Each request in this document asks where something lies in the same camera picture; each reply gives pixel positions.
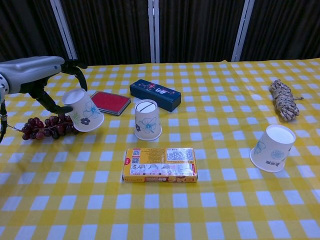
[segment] white paper cup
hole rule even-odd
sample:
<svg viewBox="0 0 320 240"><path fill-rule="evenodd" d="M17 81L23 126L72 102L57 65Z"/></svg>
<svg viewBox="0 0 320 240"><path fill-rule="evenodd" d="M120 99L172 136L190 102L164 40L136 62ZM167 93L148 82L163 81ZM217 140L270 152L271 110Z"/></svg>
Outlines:
<svg viewBox="0 0 320 240"><path fill-rule="evenodd" d="M105 120L105 116L82 88L66 92L62 97L62 102L73 108L68 115L73 121L74 128L80 132L90 132L98 128Z"/></svg>
<svg viewBox="0 0 320 240"><path fill-rule="evenodd" d="M266 172L279 172L285 167L287 156L295 141L296 135L289 128L270 125L251 150L251 162Z"/></svg>
<svg viewBox="0 0 320 240"><path fill-rule="evenodd" d="M136 137L145 141L157 139L162 132L157 103L149 99L140 100L135 104L134 110Z"/></svg>

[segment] rope bundle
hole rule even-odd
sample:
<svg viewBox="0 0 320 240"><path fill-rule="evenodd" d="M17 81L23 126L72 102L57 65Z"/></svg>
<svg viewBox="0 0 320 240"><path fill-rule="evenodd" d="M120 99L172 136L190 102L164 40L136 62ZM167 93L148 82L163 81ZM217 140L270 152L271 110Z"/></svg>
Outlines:
<svg viewBox="0 0 320 240"><path fill-rule="evenodd" d="M280 79L271 84L271 94L275 100L275 108L285 121L291 121L299 115L299 109L295 100L302 100L303 97L294 97L290 88L282 83Z"/></svg>

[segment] yellow checkered tablecloth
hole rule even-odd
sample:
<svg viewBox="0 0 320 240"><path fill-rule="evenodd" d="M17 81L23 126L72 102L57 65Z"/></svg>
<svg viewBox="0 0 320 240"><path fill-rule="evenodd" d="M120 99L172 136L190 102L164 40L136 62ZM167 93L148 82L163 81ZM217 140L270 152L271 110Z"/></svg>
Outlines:
<svg viewBox="0 0 320 240"><path fill-rule="evenodd" d="M89 93L129 96L145 79L182 93L173 112L160 109L162 135L133 134L132 98L102 127L58 140L22 140L8 129L0 145L1 239L306 239L320 238L320 58L92 66ZM289 85L300 116L275 114L268 87ZM46 90L61 104L77 80L59 74ZM50 113L30 96L6 98L9 124ZM285 169L255 168L249 152L270 124L296 136ZM195 149L197 183L124 183L128 148Z"/></svg>

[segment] grape bunch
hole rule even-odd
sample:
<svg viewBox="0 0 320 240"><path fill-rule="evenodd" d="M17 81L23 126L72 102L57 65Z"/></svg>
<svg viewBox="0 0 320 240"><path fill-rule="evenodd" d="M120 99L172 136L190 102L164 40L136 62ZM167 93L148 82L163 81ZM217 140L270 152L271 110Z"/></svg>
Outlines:
<svg viewBox="0 0 320 240"><path fill-rule="evenodd" d="M43 139L44 137L52 137L58 139L60 136L67 134L78 134L79 131L75 129L74 123L70 116L59 114L58 116L50 116L44 123L38 118L29 118L28 122L24 124L21 129L23 132L22 139Z"/></svg>

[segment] dark curtain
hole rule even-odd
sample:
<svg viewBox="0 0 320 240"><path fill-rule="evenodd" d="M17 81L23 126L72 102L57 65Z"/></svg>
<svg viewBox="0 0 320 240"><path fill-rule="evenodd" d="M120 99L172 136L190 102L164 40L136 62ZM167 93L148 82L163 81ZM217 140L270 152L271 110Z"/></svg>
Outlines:
<svg viewBox="0 0 320 240"><path fill-rule="evenodd" d="M255 0L241 61L319 57L319 0Z"/></svg>
<svg viewBox="0 0 320 240"><path fill-rule="evenodd" d="M50 0L3 0L0 62L33 56L68 58Z"/></svg>
<svg viewBox="0 0 320 240"><path fill-rule="evenodd" d="M230 61L244 0L159 0L160 62Z"/></svg>
<svg viewBox="0 0 320 240"><path fill-rule="evenodd" d="M150 63L148 0L62 0L77 56L88 65Z"/></svg>

